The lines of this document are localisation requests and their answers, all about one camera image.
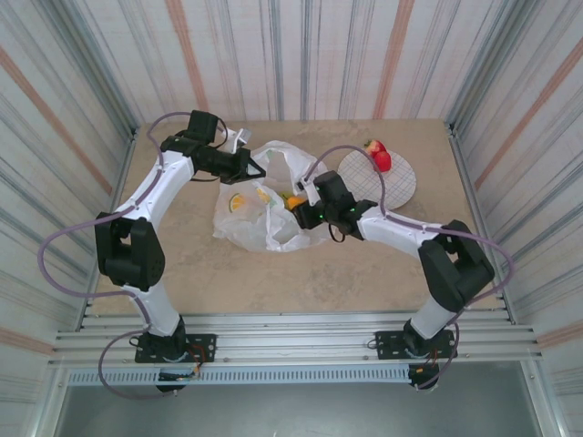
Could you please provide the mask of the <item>white lemon-print plastic bag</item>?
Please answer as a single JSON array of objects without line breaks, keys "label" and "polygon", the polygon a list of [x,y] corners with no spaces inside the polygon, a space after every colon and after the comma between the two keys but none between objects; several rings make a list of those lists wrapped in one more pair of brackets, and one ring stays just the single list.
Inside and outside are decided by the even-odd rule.
[{"label": "white lemon-print plastic bag", "polygon": [[324,225],[301,229],[281,198],[282,193],[300,196],[295,183],[316,163],[316,157],[289,143],[270,141],[252,151],[251,158],[265,169],[266,176],[220,185],[213,236],[251,252],[291,252],[329,240]]}]

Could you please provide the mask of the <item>white grid-pattern plate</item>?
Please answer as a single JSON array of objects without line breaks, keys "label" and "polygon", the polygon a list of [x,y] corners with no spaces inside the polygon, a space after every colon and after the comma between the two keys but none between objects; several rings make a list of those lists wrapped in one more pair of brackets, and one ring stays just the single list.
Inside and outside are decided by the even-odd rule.
[{"label": "white grid-pattern plate", "polygon": [[[391,168],[382,172],[385,184],[384,206],[394,210],[407,203],[416,189],[416,176],[411,165],[392,150]],[[360,152],[349,153],[339,164],[337,173],[356,200],[368,199],[379,202],[382,196],[381,182],[370,161]]]}]

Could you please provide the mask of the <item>aluminium rail frame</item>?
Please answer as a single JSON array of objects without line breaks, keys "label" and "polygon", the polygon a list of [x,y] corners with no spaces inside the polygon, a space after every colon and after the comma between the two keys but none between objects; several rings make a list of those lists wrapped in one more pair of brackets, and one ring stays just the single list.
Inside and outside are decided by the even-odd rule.
[{"label": "aluminium rail frame", "polygon": [[[189,333],[218,337],[218,365],[332,364],[374,361],[372,339],[379,330],[397,330],[410,318],[397,312],[196,314],[183,320]],[[506,310],[470,310],[458,321],[458,361],[537,361],[541,349],[534,330],[511,322]],[[130,366],[135,350],[128,340],[104,348],[119,334],[136,330],[136,315],[88,315],[81,328],[60,332],[48,364],[89,368],[100,357],[108,367]]]}]

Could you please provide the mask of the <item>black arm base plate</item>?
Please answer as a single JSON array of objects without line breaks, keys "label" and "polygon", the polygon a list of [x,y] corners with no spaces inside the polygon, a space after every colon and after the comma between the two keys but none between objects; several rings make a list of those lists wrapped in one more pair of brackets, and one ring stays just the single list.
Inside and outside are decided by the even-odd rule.
[{"label": "black arm base plate", "polygon": [[128,343],[136,348],[137,363],[206,363],[215,360],[217,339],[215,334],[158,337],[145,333],[131,337]]},{"label": "black arm base plate", "polygon": [[455,335],[450,330],[442,330],[429,340],[402,330],[377,331],[373,343],[379,360],[446,359],[457,356]]}]

